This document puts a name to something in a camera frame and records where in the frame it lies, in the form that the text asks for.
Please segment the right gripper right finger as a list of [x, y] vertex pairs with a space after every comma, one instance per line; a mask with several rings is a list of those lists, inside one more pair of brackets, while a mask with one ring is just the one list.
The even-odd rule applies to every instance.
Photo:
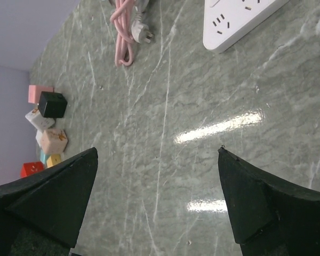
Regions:
[[320, 255], [320, 192], [255, 167], [224, 147], [218, 169], [242, 255]]

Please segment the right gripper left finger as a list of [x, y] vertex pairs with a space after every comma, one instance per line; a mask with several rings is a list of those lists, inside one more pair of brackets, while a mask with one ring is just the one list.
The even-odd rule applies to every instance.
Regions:
[[0, 255], [69, 255], [98, 170], [92, 147], [0, 186]]

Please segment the pink power strip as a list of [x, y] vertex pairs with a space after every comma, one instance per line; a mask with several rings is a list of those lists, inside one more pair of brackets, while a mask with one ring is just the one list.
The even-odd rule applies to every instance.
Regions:
[[115, 65], [117, 67], [130, 66], [134, 60], [134, 38], [130, 29], [134, 2], [133, 0], [115, 1], [115, 11], [110, 17], [110, 22], [117, 30], [115, 47]]

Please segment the yellow charger plug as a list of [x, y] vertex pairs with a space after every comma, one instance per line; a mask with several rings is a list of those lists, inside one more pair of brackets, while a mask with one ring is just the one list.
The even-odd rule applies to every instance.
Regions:
[[61, 163], [61, 155], [60, 154], [52, 154], [48, 157], [47, 161], [46, 161], [46, 166], [48, 168], [53, 167], [59, 163]]

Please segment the white cartoon charger plug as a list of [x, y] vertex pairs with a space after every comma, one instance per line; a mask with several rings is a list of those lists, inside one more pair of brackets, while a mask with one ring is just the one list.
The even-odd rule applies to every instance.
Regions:
[[27, 113], [25, 118], [40, 132], [44, 132], [55, 124], [55, 119], [43, 117], [38, 108], [34, 108]]

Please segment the white triangular power strip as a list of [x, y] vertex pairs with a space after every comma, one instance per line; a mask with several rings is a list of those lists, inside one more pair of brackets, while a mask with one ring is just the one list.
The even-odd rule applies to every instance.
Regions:
[[222, 53], [275, 13], [288, 0], [205, 1], [203, 45]]

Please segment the pink cube socket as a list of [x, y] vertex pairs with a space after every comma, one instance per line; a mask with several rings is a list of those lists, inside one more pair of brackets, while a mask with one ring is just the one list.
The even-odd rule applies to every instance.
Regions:
[[53, 92], [54, 87], [44, 85], [29, 85], [28, 103], [38, 104], [42, 92]]

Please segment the black cube plug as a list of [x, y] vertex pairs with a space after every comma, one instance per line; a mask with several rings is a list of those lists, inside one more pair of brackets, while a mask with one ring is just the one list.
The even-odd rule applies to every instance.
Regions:
[[39, 99], [38, 110], [45, 118], [63, 118], [67, 103], [63, 94], [43, 91]]

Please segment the teal charger plug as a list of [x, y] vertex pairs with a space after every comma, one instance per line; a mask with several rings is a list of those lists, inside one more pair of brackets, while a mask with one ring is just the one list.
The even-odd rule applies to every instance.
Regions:
[[42, 149], [40, 150], [39, 159], [44, 165], [47, 165], [47, 160], [48, 160], [49, 157], [50, 157], [50, 155], [45, 154]]

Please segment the peach cartoon charger plug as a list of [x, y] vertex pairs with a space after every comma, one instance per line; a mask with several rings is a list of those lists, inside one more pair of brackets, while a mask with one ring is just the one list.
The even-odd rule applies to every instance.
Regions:
[[61, 154], [68, 143], [68, 137], [63, 129], [46, 129], [41, 138], [41, 148], [46, 155]]

